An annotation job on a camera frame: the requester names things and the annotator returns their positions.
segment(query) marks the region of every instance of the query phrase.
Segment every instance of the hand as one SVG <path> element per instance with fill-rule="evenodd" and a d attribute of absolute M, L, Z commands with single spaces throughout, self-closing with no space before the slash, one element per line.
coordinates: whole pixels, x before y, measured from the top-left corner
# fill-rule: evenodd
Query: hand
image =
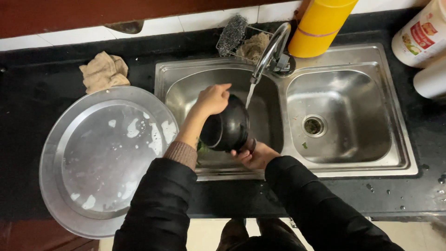
<path fill-rule="evenodd" d="M 235 150 L 231 150 L 234 159 L 240 161 L 246 168 L 251 170 L 265 170 L 266 165 L 280 154 L 262 142 L 257 142 L 254 152 L 251 154 L 248 150 L 237 154 Z"/>
<path fill-rule="evenodd" d="M 198 100 L 192 109 L 206 118 L 222 112 L 227 107 L 229 92 L 232 84 L 216 84 L 200 92 Z"/>

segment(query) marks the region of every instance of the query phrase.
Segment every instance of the stainless steel sink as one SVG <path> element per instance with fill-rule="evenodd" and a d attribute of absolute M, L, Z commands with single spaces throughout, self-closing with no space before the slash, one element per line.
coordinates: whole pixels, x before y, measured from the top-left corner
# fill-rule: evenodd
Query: stainless steel sink
<path fill-rule="evenodd" d="M 418 172 L 381 44 L 338 46 L 297 59 L 287 77 L 265 72 L 248 112 L 250 137 L 301 161 L 319 177 Z M 232 83 L 246 100 L 254 66 L 236 58 L 159 63 L 155 95 L 181 125 L 199 92 Z M 263 179 L 223 152 L 199 154 L 199 180 Z"/>

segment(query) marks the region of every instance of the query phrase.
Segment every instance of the kitchen counter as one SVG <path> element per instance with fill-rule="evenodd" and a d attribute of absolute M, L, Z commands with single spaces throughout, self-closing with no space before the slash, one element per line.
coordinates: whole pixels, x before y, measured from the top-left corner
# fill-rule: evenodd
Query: kitchen counter
<path fill-rule="evenodd" d="M 393 34 L 419 10 L 351 15 L 333 42 L 384 45 L 419 167 L 416 176 L 323 179 L 329 189 L 365 216 L 446 215 L 446 201 L 441 201 L 446 194 L 437 192 L 446 190 L 438 182 L 446 171 L 446 105 L 415 92 L 412 79 L 419 69 L 399 62 L 390 47 Z M 280 23 L 256 27 L 274 31 Z M 221 30 L 0 53 L 0 66 L 7 69 L 0 73 L 0 218 L 50 217 L 39 189 L 39 159 L 55 121 L 85 94 L 80 65 L 103 50 L 122 56 L 132 85 L 153 92 L 156 63 L 217 57 L 215 44 Z M 191 218 L 286 216 L 261 180 L 198 182 L 192 197 Z"/>

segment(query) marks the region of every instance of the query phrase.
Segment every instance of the jacket sleeve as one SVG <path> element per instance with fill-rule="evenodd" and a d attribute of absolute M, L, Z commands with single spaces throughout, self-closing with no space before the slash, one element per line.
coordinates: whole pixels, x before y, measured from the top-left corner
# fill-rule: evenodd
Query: jacket sleeve
<path fill-rule="evenodd" d="M 295 158 L 273 159 L 265 179 L 315 250 L 403 250 Z"/>
<path fill-rule="evenodd" d="M 142 177 L 113 250 L 186 250 L 186 215 L 197 175 L 167 158 L 155 159 Z"/>

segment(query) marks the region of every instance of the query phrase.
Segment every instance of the water stream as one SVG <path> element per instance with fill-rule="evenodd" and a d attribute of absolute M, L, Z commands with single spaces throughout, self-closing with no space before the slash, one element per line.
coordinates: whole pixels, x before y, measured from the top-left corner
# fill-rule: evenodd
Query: water stream
<path fill-rule="evenodd" d="M 252 93 L 254 92 L 255 87 L 255 84 L 251 84 L 251 86 L 249 87 L 248 98 L 246 99 L 246 109 L 248 109 L 249 103 L 251 102 Z"/>

